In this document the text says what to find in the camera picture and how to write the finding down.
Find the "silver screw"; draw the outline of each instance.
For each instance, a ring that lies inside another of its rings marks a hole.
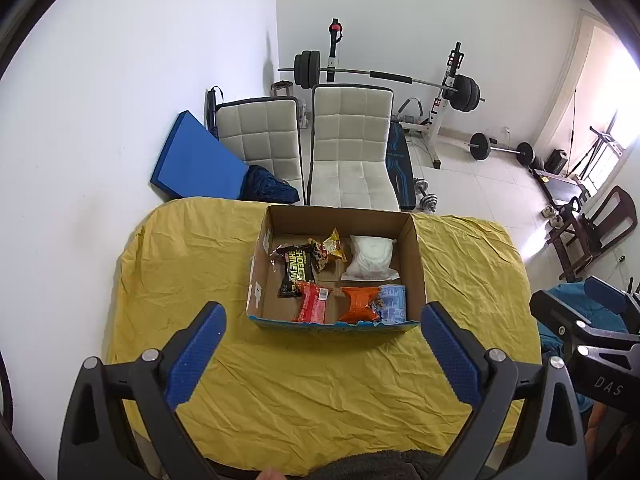
[[[557,368],[559,370],[564,366],[564,361],[562,361],[562,359],[557,355],[554,355],[549,359],[549,364],[552,365],[553,368]]]
[[[491,350],[489,350],[489,359],[491,359],[491,361],[496,361],[498,363],[501,363],[506,358],[507,358],[507,354],[505,354],[499,348],[491,348]]]
[[[87,370],[91,370],[92,368],[97,367],[97,365],[98,365],[97,357],[88,357],[87,359],[84,360],[84,363],[82,363],[82,366],[84,366]]]
[[[144,352],[142,352],[142,360],[147,361],[148,363],[155,361],[160,357],[160,352],[155,348],[147,348]]]

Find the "blue gripper pad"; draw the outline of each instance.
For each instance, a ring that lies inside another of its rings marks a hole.
[[[191,399],[225,330],[225,309],[218,305],[200,325],[167,374],[164,400],[172,410]]]
[[[428,304],[422,310],[420,328],[458,400],[478,407],[482,401],[480,373],[449,327]]]
[[[595,276],[584,280],[584,293],[614,314],[622,314],[626,310],[624,293]]]

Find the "black snack package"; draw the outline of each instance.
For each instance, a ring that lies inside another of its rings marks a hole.
[[[290,245],[279,247],[276,252],[284,258],[284,278],[280,285],[278,296],[281,298],[293,298],[302,296],[294,282],[316,282],[314,271],[311,267],[313,261],[313,246]]]

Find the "red snack package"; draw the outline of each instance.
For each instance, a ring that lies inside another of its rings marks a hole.
[[[359,321],[379,321],[380,316],[369,304],[380,293],[378,286],[342,286],[340,290],[349,298],[349,311],[338,321],[357,324]]]
[[[324,323],[324,308],[326,298],[331,289],[310,282],[295,282],[296,287],[302,293],[302,307],[300,313],[293,321],[306,323]]]

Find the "tufted cushion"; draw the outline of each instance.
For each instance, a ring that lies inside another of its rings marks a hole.
[[[399,210],[385,163],[393,95],[371,86],[314,88],[310,204]]]
[[[218,137],[247,164],[256,164],[286,180],[304,200],[296,99],[263,97],[218,107]]]

